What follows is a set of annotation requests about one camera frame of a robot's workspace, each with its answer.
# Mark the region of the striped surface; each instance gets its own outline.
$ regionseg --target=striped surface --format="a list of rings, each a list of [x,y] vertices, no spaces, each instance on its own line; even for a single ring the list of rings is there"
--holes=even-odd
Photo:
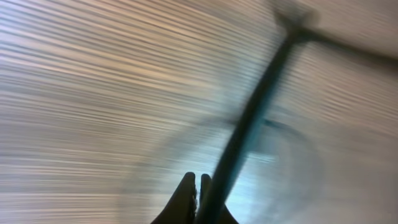
[[[393,1],[307,3],[398,53]],[[0,4],[0,223],[149,223],[212,172],[280,37],[257,0]],[[309,45],[270,114],[299,134],[267,130],[236,219],[397,223],[396,73]]]

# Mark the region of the rod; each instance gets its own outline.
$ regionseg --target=rod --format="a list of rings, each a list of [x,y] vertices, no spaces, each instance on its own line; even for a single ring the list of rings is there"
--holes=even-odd
[[[398,55],[389,55],[384,52],[373,50],[369,47],[357,46],[349,43],[347,40],[337,38],[335,35],[326,33],[319,29],[306,29],[305,32],[310,41],[331,47],[333,50],[342,50],[372,62],[379,62],[387,66],[398,67]]]
[[[262,120],[269,109],[288,57],[295,45],[302,41],[303,34],[301,29],[287,34],[257,84],[217,165],[195,224],[212,224],[219,218],[246,156],[259,134]]]

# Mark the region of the metal pole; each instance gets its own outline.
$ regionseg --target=metal pole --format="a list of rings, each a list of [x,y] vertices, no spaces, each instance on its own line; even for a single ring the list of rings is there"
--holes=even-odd
[[[268,110],[287,59],[295,45],[302,41],[302,29],[291,30],[275,53],[256,89],[250,97],[234,133],[221,156],[209,191],[199,208],[196,224],[216,223],[239,171]]]

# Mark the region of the dark pole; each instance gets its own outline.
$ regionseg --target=dark pole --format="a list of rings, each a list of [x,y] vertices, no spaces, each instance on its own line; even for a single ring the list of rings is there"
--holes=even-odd
[[[246,156],[252,148],[254,139],[259,133],[287,59],[295,44],[303,40],[303,35],[305,34],[302,29],[295,29],[287,34],[260,79],[217,165],[209,191],[195,219],[196,224],[212,224],[217,221]]]

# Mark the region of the dark object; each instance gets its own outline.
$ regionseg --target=dark object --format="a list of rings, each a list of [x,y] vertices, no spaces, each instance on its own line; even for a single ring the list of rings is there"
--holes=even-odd
[[[225,206],[225,200],[238,177],[245,158],[258,135],[264,115],[291,52],[298,44],[315,41],[343,50],[367,60],[398,66],[398,58],[362,49],[332,38],[319,30],[306,26],[313,12],[292,14],[289,17],[275,11],[277,22],[286,30],[286,38],[275,53],[267,70],[250,97],[226,149],[217,165],[213,181],[210,176],[201,177],[200,206],[195,217],[195,174],[187,173],[163,212],[152,223],[237,223]]]

